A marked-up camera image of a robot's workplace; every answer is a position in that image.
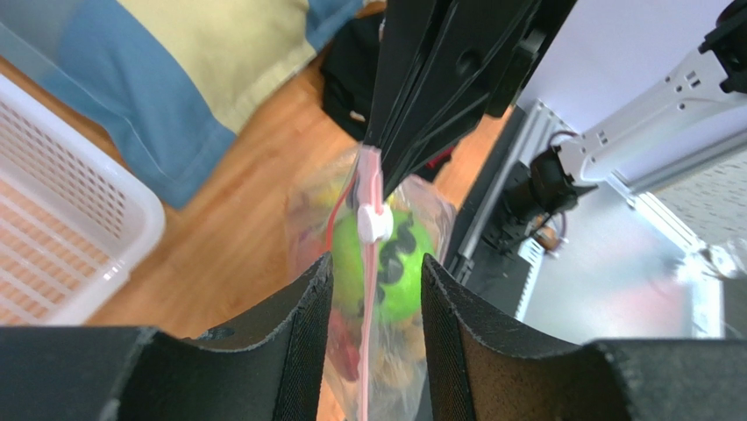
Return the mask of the clear zip top bag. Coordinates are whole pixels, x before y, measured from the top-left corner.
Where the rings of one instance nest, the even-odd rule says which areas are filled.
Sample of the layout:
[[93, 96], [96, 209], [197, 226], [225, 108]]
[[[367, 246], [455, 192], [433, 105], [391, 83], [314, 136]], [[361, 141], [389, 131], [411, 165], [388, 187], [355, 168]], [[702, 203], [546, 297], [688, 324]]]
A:
[[357, 222], [364, 268], [363, 316], [347, 316], [334, 306], [332, 299], [331, 308], [338, 309], [343, 315], [353, 344], [359, 349], [359, 378], [349, 382], [341, 377], [327, 356], [326, 344], [324, 379], [349, 420], [413, 420], [422, 401], [426, 359], [423, 372], [406, 390], [377, 386], [371, 374], [375, 352], [380, 347], [381, 331], [385, 325], [393, 324], [383, 323], [374, 315], [378, 245], [389, 240], [395, 230], [393, 212], [412, 211], [425, 226], [435, 248], [433, 255], [425, 256], [442, 260], [452, 234], [456, 210], [430, 182], [416, 175], [407, 177], [391, 195], [384, 196], [380, 151], [370, 146], [354, 147], [298, 181], [289, 193], [286, 207], [288, 274], [296, 277], [319, 256], [329, 256], [332, 298], [334, 265], [332, 251], [328, 251], [325, 245], [327, 221], [343, 188], [354, 175], [357, 182], [340, 208], [335, 225], [346, 216], [354, 217]]

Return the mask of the toy longan bunch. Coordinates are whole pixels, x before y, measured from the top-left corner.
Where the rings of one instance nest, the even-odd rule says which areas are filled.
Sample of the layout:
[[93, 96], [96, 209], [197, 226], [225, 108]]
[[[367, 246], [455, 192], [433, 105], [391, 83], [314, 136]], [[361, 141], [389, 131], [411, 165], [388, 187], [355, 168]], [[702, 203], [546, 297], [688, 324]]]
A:
[[394, 390], [413, 386], [425, 363], [426, 350], [422, 315], [385, 325], [380, 334], [371, 374], [374, 384]]

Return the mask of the right idle robot arm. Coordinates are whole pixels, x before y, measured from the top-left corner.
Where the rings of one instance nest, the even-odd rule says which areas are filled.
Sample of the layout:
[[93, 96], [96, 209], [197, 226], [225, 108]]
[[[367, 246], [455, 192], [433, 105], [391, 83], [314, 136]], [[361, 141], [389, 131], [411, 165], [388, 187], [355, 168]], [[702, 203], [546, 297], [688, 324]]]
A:
[[[571, 1], [391, 1], [364, 142], [379, 149], [383, 192], [499, 117], [544, 58]], [[503, 208], [532, 219], [572, 208], [626, 160], [746, 102], [746, 4], [660, 81], [584, 132], [548, 146]]]

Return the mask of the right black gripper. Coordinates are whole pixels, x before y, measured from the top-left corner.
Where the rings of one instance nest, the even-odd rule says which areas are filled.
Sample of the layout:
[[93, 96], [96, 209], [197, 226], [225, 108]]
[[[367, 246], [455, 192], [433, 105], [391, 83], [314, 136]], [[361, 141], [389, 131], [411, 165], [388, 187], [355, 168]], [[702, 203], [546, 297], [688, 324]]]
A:
[[381, 151], [383, 195], [451, 149], [485, 111], [502, 117], [576, 3], [388, 1], [364, 137]]

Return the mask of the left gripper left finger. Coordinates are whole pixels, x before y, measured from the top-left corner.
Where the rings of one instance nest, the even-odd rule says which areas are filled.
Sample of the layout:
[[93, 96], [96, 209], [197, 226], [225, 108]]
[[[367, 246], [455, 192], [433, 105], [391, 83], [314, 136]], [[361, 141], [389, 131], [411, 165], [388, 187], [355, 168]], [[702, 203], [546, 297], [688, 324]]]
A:
[[4, 327], [4, 420], [313, 420], [332, 258], [197, 338], [149, 326]]

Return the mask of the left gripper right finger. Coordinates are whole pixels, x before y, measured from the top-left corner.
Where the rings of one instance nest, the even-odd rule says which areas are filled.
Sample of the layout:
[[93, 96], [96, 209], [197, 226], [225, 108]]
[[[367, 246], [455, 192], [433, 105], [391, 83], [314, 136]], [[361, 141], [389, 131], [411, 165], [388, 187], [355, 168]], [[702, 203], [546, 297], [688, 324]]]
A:
[[597, 339], [534, 329], [423, 259], [436, 420], [743, 420], [741, 339]]

